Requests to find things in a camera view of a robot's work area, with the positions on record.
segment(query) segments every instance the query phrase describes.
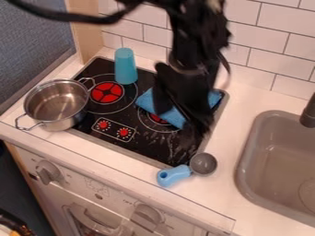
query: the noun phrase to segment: stainless steel pot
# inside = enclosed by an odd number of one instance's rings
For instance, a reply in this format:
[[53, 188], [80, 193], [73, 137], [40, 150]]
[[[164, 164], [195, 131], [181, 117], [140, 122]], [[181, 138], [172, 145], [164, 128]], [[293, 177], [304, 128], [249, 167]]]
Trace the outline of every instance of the stainless steel pot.
[[[32, 130], [41, 126], [47, 131], [62, 131], [81, 122], [87, 114], [88, 90], [74, 80], [56, 79], [34, 88], [24, 101], [25, 113], [16, 119], [16, 128]], [[28, 115], [37, 123], [20, 127], [18, 120]]]

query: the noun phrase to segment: white countertop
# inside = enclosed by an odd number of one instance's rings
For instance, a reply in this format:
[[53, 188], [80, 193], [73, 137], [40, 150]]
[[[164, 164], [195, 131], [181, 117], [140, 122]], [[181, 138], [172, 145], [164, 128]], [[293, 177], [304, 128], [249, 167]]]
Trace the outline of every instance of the white countertop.
[[[113, 50], [104, 48], [99, 55], [112, 58]], [[135, 59], [138, 66], [153, 70], [153, 61], [141, 57]], [[82, 67], [76, 56], [73, 56], [43, 81], [71, 78]], [[224, 78], [223, 72], [219, 83]], [[205, 211], [204, 207], [213, 209], [236, 220], [233, 231], [238, 235], [315, 235], [314, 228], [249, 202], [239, 193], [233, 179], [234, 169], [254, 118], [268, 110], [300, 114], [307, 102], [240, 84], [233, 81], [233, 76], [227, 92], [230, 95], [227, 107], [205, 148], [206, 152], [217, 158], [218, 169], [209, 177], [193, 176], [168, 190], [157, 184], [156, 174], [159, 169], [139, 160], [67, 132], [49, 133], [40, 128], [31, 132], [17, 130], [14, 128], [14, 121], [24, 113], [23, 98], [0, 117], [0, 138], [60, 163], [76, 166], [100, 179], [110, 180], [205, 223], [210, 222], [209, 220], [220, 220], [215, 219], [216, 216], [210, 211]], [[21, 122], [25, 126], [34, 124], [29, 117], [23, 118]], [[195, 204], [187, 204], [184, 198]]]

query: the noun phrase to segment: blue handle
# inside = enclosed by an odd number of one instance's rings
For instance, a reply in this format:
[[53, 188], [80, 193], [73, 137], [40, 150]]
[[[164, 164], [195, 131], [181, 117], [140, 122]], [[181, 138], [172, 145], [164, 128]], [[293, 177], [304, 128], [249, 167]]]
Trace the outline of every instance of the blue handle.
[[191, 169], [186, 165], [162, 170], [157, 173], [157, 182], [162, 187], [169, 187], [172, 184], [190, 177], [192, 174]]

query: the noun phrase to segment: light blue toy utensil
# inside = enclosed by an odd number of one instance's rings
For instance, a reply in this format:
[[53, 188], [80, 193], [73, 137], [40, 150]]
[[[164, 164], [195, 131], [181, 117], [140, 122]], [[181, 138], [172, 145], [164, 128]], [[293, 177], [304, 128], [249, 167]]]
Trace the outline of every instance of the light blue toy utensil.
[[170, 187], [176, 182], [184, 180], [192, 173], [207, 176], [216, 170], [217, 161], [208, 153], [199, 153], [192, 157], [190, 166], [180, 165], [175, 168], [165, 169], [157, 173], [157, 182], [162, 187]]

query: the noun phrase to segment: blue sponge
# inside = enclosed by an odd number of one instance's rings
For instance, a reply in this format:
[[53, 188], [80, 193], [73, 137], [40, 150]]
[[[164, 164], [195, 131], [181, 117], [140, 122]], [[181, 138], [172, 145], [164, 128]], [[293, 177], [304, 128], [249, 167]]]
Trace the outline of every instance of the blue sponge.
[[[215, 90], [211, 92], [208, 97], [210, 107], [213, 108], [214, 106], [216, 106], [217, 103], [221, 101], [221, 99], [222, 95], [219, 91]], [[147, 112], [156, 114], [156, 112], [154, 111], [153, 95], [151, 88], [143, 95], [141, 95], [136, 100], [135, 104], [141, 107], [142, 109], [146, 110]], [[173, 107], [168, 112], [159, 115], [159, 118], [169, 122], [170, 124], [174, 125], [175, 127], [178, 127], [179, 129], [182, 129], [186, 122], [186, 119], [182, 116], [182, 114], [177, 110], [176, 107]]]

